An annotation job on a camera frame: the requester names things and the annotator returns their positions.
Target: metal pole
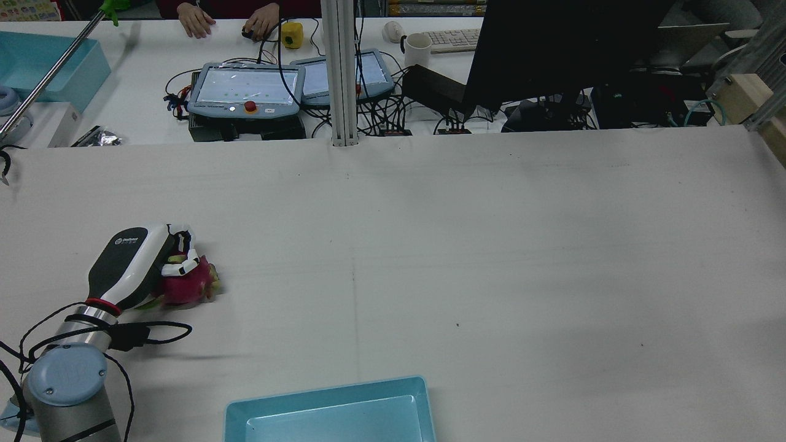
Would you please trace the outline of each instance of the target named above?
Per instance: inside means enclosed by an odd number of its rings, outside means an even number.
[[[6,121],[5,124],[2,125],[0,128],[0,141],[6,137],[9,133],[9,129],[14,127],[22,115],[28,110],[30,105],[35,102],[35,99],[39,97],[39,95],[49,86],[49,83],[52,82],[52,79],[57,75],[57,73],[65,66],[68,60],[71,58],[71,55],[76,52],[77,49],[82,45],[82,43],[87,39],[87,36],[90,35],[91,32],[98,26],[98,23],[104,19],[104,12],[98,11],[90,22],[85,26],[82,32],[76,36],[74,42],[68,47],[68,49],[61,55],[60,59],[52,66],[49,72],[46,73],[44,78],[41,79],[38,86],[33,89],[33,91],[28,95],[27,98],[22,101],[22,104],[19,105],[19,108],[11,115],[10,118]]]
[[[358,144],[352,0],[322,0],[333,145]]]

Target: light blue bin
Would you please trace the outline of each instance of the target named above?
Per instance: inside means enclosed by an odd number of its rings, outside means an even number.
[[[73,42],[70,37],[0,32],[0,85],[24,99]],[[83,112],[111,71],[101,45],[87,39],[36,101],[70,101]]]
[[[224,442],[435,442],[419,377],[238,400],[226,406]]]

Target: desk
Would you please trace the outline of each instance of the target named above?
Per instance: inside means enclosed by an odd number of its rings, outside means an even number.
[[[311,35],[316,23],[314,20],[299,20],[303,23],[306,37]],[[398,44],[383,39],[381,29],[389,19],[365,19],[363,46],[376,47],[395,55],[403,63],[403,55]],[[408,32],[428,29],[479,28],[481,18],[444,18],[444,19],[402,19]],[[240,29],[244,20],[219,20],[212,28],[207,39],[189,39],[176,20],[121,21],[119,28],[110,22],[102,22],[90,36],[101,42],[101,47],[112,68],[112,74],[85,109],[79,135],[95,125],[105,125],[134,145],[168,144],[191,142],[187,122],[178,122],[167,113],[163,86],[174,74],[192,68],[201,68],[208,62],[223,61],[231,57],[256,58],[259,44],[252,44],[241,36]],[[64,23],[3,23],[0,30],[14,32],[33,32],[47,35],[76,36],[84,27],[84,22]],[[325,51],[321,32],[314,41]],[[306,40],[298,50],[282,49],[284,62],[316,57],[316,49]],[[389,57],[384,57],[392,72],[398,68]],[[439,54],[432,58],[432,68],[457,81],[466,82],[472,53]],[[189,84],[188,76],[176,79],[171,89],[175,92]],[[428,123],[415,126],[417,132],[431,133],[438,117],[430,111],[418,111],[408,120],[429,119]],[[315,121],[304,118],[308,129],[313,129]],[[501,122],[487,128],[485,123],[473,122],[471,129],[477,131],[499,132]],[[329,136],[329,128],[319,134]]]
[[[190,223],[218,266],[217,302],[145,314],[190,337],[116,354],[134,441],[217,441],[231,400],[407,374],[442,442],[786,434],[786,172],[742,127],[14,158],[3,340],[83,299],[125,227]]]

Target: power adapter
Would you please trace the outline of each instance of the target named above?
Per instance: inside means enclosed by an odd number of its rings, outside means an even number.
[[[437,134],[440,135],[466,135],[471,134],[469,129],[438,129]]]
[[[464,102],[465,86],[419,64],[404,73],[401,93],[440,115],[464,121],[475,112],[475,105]]]
[[[380,137],[411,137],[412,131],[409,129],[383,129],[380,131]]]

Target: screen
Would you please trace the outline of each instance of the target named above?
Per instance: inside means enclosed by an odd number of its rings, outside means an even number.
[[[363,81],[366,85],[386,83],[385,72],[382,70],[376,55],[364,53],[361,55],[363,63]],[[303,95],[319,94],[328,91],[328,65],[324,60],[306,64],[306,82],[303,84]],[[360,71],[355,60],[355,81],[360,83]]]
[[[294,93],[297,72],[284,70],[284,79]],[[197,102],[240,103],[253,101],[291,105],[292,95],[281,81],[279,71],[253,68],[210,68],[200,88]]]

